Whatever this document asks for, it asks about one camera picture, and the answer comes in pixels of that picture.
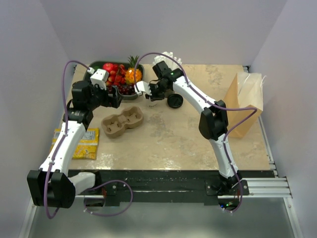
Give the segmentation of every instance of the black tray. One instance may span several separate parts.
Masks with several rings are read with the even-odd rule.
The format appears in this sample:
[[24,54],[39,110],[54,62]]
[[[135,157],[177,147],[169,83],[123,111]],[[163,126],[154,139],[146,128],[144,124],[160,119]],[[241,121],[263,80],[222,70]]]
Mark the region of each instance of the black tray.
[[[128,69],[129,68],[129,63],[126,63],[126,62],[113,62],[113,61],[95,61],[95,62],[93,62],[93,63],[91,63],[90,65],[89,65],[89,67],[99,67],[99,68],[103,68],[103,65],[105,64],[105,63],[114,63],[114,64],[123,64],[124,65],[124,67],[126,68],[126,69]],[[144,67],[141,65],[141,64],[139,64],[138,65],[138,69],[141,71],[141,73],[142,73],[142,80],[143,80],[143,78],[144,78]],[[84,75],[84,80],[86,80],[86,81],[90,81],[90,74],[88,73],[88,72],[86,72],[85,73],[85,75]],[[122,94],[120,94],[122,97],[123,97],[123,99],[124,100],[134,100],[134,99],[137,99],[138,98],[138,95],[135,93],[135,94],[132,94],[132,95],[122,95]]]

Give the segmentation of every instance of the tray of fruit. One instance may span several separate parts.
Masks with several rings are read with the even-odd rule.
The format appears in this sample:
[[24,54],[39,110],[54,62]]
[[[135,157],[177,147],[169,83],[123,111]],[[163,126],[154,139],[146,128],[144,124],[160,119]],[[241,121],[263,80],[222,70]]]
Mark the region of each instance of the tray of fruit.
[[[111,62],[111,61],[95,61],[89,67],[94,70],[102,68],[109,72],[109,77],[106,81],[108,91],[112,92],[112,85],[118,87],[119,94],[124,100],[134,100],[138,95],[134,90],[134,66],[138,61],[138,56],[129,57],[129,62]],[[136,71],[137,82],[143,80],[144,68],[141,64],[138,65]],[[90,74],[85,73],[84,80],[90,81]]]

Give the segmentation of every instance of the cable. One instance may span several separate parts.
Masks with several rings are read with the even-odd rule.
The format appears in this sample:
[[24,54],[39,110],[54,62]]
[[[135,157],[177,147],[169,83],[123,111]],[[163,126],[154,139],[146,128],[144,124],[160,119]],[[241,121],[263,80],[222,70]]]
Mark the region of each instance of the cable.
[[50,173],[52,170],[52,166],[54,164],[55,156],[56,156],[61,144],[63,143],[63,141],[67,135],[67,130],[68,130],[68,111],[67,111],[66,95],[65,95],[65,73],[66,73],[66,68],[70,63],[78,63],[78,64],[81,64],[82,66],[84,66],[86,69],[89,69],[86,65],[84,65],[83,63],[76,61],[76,60],[70,60],[69,62],[66,63],[66,65],[64,67],[64,72],[63,72],[63,76],[61,79],[61,94],[62,94],[62,98],[63,98],[63,106],[64,106],[64,111],[65,111],[65,133],[62,136],[61,140],[59,141],[58,145],[56,146],[56,148],[53,152],[52,160],[49,163],[49,168],[48,168],[48,171],[46,172],[45,183],[44,183],[44,208],[45,208],[46,215],[49,219],[54,218],[56,213],[59,210],[59,207],[57,207],[56,210],[54,211],[54,213],[52,215],[50,214],[49,207],[48,207],[48,187],[49,187]]
[[187,78],[187,75],[186,75],[186,72],[184,70],[184,68],[182,67],[182,65],[177,62],[177,60],[173,59],[172,57],[170,56],[167,56],[167,55],[164,55],[162,53],[157,53],[157,52],[150,52],[150,53],[147,53],[147,54],[144,54],[142,55],[141,57],[139,57],[137,63],[135,64],[134,66],[134,85],[135,85],[135,88],[137,89],[137,91],[139,92],[140,90],[138,89],[138,86],[137,86],[137,81],[136,81],[136,69],[137,69],[137,66],[138,64],[140,63],[141,59],[144,58],[145,56],[148,56],[148,55],[159,55],[159,56],[164,56],[170,60],[172,60],[174,63],[176,63],[178,65],[178,67],[183,71],[184,73],[184,77],[185,77],[185,81],[187,83],[187,85],[197,94],[197,96],[199,96],[201,99],[203,99],[206,103],[208,103],[209,105],[215,107],[215,108],[218,108],[218,109],[221,109],[221,110],[225,110],[225,111],[248,111],[248,110],[253,110],[252,113],[250,113],[247,117],[245,117],[242,121],[240,121],[239,123],[235,124],[224,136],[223,138],[223,147],[224,147],[224,151],[225,151],[225,154],[227,156],[227,159],[228,159],[228,162],[234,172],[234,175],[235,177],[237,178],[237,181],[238,181],[238,184],[239,184],[239,190],[240,190],[240,201],[239,201],[239,204],[237,205],[237,207],[235,209],[233,209],[232,211],[230,211],[230,213],[233,213],[235,211],[238,210],[238,208],[241,206],[241,203],[242,203],[242,196],[243,196],[243,188],[242,188],[242,184],[240,182],[240,179],[238,177],[238,174],[237,172],[235,171],[233,165],[232,165],[232,160],[230,159],[230,156],[229,156],[229,153],[228,153],[228,150],[227,150],[227,147],[226,147],[226,139],[229,135],[230,132],[232,132],[236,127],[238,127],[239,125],[241,125],[243,122],[245,122],[247,119],[249,119],[250,117],[252,117],[257,111],[258,109],[257,108],[253,108],[253,107],[248,107],[248,108],[223,108],[223,107],[220,107],[210,101],[208,101],[203,95],[201,95],[190,83],[189,83],[189,80]]
[[130,190],[130,193],[131,193],[131,199],[130,199],[130,202],[129,204],[120,212],[117,212],[117,213],[113,213],[113,214],[103,214],[103,213],[96,213],[96,212],[93,212],[91,210],[89,210],[86,206],[86,201],[84,201],[84,207],[85,207],[85,211],[88,211],[90,214],[92,215],[96,215],[96,216],[100,216],[100,217],[113,217],[113,216],[116,216],[116,215],[119,215],[119,214],[122,214],[124,213],[126,210],[128,210],[128,208],[131,206],[132,204],[132,201],[133,201],[133,191],[132,191],[132,188],[125,182],[125,181],[121,181],[121,180],[111,180],[111,181],[108,181],[108,182],[105,182],[97,187],[93,187],[93,188],[89,188],[87,189],[86,191],[92,191],[92,190],[96,190],[100,187],[103,187],[109,183],[112,183],[112,182],[120,182],[120,183],[123,183],[124,185],[126,185],[128,187],[128,189]]

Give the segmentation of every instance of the pineapple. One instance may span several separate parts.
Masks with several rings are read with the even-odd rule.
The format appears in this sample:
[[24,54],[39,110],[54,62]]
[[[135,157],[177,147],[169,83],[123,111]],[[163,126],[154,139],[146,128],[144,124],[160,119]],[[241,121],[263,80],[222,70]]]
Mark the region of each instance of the pineapple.
[[[128,68],[127,72],[125,73],[125,80],[127,83],[134,83],[134,67],[138,61],[138,56],[130,56],[129,57],[129,64],[130,67]],[[136,81],[139,82],[142,80],[142,73],[139,69],[135,72]]]

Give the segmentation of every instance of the black base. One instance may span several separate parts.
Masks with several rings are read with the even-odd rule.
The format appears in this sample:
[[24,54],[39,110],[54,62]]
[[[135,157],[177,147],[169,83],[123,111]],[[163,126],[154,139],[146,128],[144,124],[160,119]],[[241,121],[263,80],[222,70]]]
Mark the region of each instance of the black base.
[[[31,170],[27,176],[33,203],[44,206],[44,183],[46,172]],[[48,186],[48,206],[69,208],[75,199],[75,187],[68,177],[59,172],[51,172]]]
[[[80,170],[70,170],[69,177]],[[127,171],[101,170],[101,183],[113,179],[126,181],[133,190],[133,202],[174,202],[203,203],[218,205],[217,196],[223,181],[218,171]],[[274,178],[273,171],[240,171],[243,178]],[[242,180],[244,195],[249,194],[247,182]],[[234,195],[238,186],[222,192],[222,195]],[[112,183],[105,187],[106,206],[119,206],[120,202],[130,201],[130,191],[123,184]],[[100,190],[84,192],[84,195],[102,195]]]
[[177,109],[183,105],[184,99],[177,93],[170,94],[167,98],[167,104],[170,108]]

